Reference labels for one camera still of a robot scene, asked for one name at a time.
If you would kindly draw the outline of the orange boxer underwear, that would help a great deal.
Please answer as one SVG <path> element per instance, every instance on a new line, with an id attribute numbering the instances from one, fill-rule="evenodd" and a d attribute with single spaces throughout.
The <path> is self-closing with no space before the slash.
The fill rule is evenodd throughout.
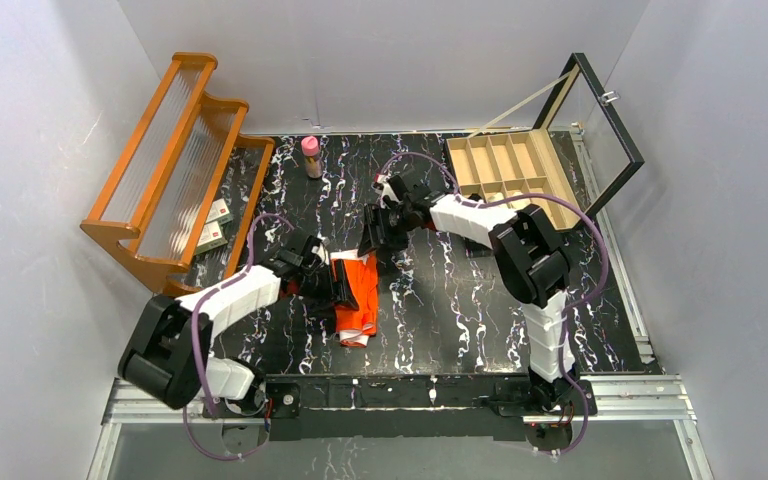
<path id="1" fill-rule="evenodd" d="M 359 310 L 349 311 L 335 307 L 330 299 L 305 299 L 314 309 L 334 313 L 335 330 L 340 343 L 345 347 L 364 348 L 378 331 L 379 274 L 377 258 L 373 253 L 359 257 L 356 250 L 334 252 L 329 255 L 326 265 L 332 282 L 332 262 L 345 261 L 350 275 L 353 293 Z"/>

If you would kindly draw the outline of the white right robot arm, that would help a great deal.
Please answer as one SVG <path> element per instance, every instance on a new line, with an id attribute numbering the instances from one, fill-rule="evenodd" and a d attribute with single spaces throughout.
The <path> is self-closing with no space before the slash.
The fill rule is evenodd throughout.
<path id="1" fill-rule="evenodd" d="M 411 173 L 379 174 L 373 188 L 379 197 L 364 208 L 359 255 L 404 250 L 417 228 L 457 235 L 491 250 L 503 285 L 523 305 L 530 373 L 548 383 L 571 379 L 575 359 L 563 320 L 571 266 L 543 209 L 489 206 L 435 191 Z"/>

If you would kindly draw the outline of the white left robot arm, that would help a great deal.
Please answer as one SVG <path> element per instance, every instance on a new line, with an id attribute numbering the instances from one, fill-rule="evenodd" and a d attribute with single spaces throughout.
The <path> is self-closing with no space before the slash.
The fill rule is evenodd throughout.
<path id="1" fill-rule="evenodd" d="M 246 361 L 213 356 L 215 340 L 288 296 L 320 308 L 358 309 L 348 263 L 359 258 L 356 251 L 331 252 L 322 239 L 294 232 L 226 280 L 178 298 L 154 296 L 119 360 L 118 375 L 173 410 L 202 394 L 209 410 L 225 401 L 235 412 L 258 414 L 269 402 L 264 375 Z"/>

